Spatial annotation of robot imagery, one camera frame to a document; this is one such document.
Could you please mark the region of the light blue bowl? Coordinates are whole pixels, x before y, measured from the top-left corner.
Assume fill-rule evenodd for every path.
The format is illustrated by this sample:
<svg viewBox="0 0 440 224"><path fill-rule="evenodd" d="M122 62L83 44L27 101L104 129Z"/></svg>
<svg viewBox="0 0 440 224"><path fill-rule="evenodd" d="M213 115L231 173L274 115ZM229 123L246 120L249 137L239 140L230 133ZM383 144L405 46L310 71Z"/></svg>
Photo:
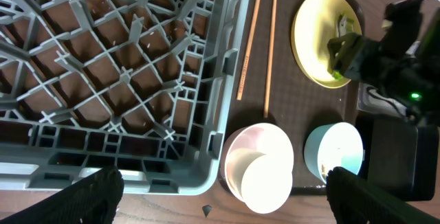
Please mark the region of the light blue bowl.
<svg viewBox="0 0 440 224"><path fill-rule="evenodd" d="M303 156L310 173L323 183L335 167L357 175L364 160L362 138L347 122L319 126L306 139Z"/></svg>

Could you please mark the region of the green snack wrapper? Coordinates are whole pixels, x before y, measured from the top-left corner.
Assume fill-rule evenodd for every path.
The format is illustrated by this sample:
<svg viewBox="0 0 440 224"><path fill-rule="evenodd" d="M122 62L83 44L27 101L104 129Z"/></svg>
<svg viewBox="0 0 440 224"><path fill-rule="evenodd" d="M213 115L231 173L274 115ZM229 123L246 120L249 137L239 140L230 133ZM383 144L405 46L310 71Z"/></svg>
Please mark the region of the green snack wrapper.
<svg viewBox="0 0 440 224"><path fill-rule="evenodd" d="M336 37L339 38L347 33L353 32L353 23L354 23L353 19L348 18L346 14L341 14L336 22L336 31L335 31ZM328 48L331 55L330 57L331 75L335 80L341 81L342 75L336 69L336 57L338 55L340 47L329 43Z"/></svg>

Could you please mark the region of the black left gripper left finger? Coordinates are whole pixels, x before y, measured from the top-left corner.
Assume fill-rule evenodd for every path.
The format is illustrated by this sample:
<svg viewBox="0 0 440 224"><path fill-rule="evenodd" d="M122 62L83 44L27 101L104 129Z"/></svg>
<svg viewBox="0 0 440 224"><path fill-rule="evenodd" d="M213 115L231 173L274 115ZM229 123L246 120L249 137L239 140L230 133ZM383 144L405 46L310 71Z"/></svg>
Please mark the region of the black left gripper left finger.
<svg viewBox="0 0 440 224"><path fill-rule="evenodd" d="M5 219L3 224L112 223L122 199L124 180L107 166Z"/></svg>

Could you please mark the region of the pink bowl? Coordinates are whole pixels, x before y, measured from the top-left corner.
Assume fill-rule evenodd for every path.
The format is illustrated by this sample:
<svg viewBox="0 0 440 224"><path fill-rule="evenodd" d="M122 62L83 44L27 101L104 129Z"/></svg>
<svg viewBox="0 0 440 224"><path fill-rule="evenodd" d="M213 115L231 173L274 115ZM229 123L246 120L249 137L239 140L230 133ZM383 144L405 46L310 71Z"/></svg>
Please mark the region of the pink bowl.
<svg viewBox="0 0 440 224"><path fill-rule="evenodd" d="M219 172L231 193L240 201L243 197L237 184L232 182L232 169L240 152L275 155L281 159L281 168L292 172L294 149L287 134L275 124L258 123L233 132L223 145Z"/></svg>

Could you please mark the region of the wooden chopstick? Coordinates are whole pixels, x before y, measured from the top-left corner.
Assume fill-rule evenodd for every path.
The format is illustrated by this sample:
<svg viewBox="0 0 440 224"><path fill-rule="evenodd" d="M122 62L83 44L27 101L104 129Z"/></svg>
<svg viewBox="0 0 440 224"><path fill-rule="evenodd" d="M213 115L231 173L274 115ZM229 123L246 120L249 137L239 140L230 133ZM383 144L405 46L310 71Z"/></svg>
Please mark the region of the wooden chopstick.
<svg viewBox="0 0 440 224"><path fill-rule="evenodd" d="M242 66L242 70L241 70L240 81L239 81L238 91L237 91L237 95L236 95L237 100L242 100L242 97L243 97L245 79L246 79L247 72L248 72L248 65L249 65L249 61L250 61L250 54L252 51L254 33L255 33L256 23L257 23L258 15L259 15L260 2L261 2L261 0L255 0L249 36L248 36L247 45L245 48L245 56L243 59L243 66Z"/></svg>
<svg viewBox="0 0 440 224"><path fill-rule="evenodd" d="M269 54L267 58L267 73L265 81L265 99L263 107L263 117L267 118L269 115L270 107L270 90L271 90L271 80L272 80L272 65L273 65L273 55L274 55L274 37L276 31L276 11L277 11L277 0L272 2L272 16L270 23L270 35L269 35Z"/></svg>

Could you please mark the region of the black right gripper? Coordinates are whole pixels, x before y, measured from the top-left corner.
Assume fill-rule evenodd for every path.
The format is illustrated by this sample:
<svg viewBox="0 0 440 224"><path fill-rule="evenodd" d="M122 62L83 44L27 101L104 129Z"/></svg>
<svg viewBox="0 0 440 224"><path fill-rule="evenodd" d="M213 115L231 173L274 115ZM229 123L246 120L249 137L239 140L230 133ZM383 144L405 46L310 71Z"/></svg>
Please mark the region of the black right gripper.
<svg viewBox="0 0 440 224"><path fill-rule="evenodd" d="M366 83L385 98L406 107L402 117L415 125L439 125L439 14L436 13L414 54L425 0L405 0L386 6L391 23L380 41L355 32L332 38L328 72Z"/></svg>

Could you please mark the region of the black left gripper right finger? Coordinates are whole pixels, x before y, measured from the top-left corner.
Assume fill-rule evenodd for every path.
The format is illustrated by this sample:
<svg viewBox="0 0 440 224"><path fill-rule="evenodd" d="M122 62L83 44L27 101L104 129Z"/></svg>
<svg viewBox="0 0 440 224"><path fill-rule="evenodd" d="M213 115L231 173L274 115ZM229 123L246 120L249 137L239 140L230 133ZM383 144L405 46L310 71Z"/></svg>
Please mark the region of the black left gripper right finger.
<svg viewBox="0 0 440 224"><path fill-rule="evenodd" d="M439 224L439 219L367 183L342 167L329 171L326 192L338 224Z"/></svg>

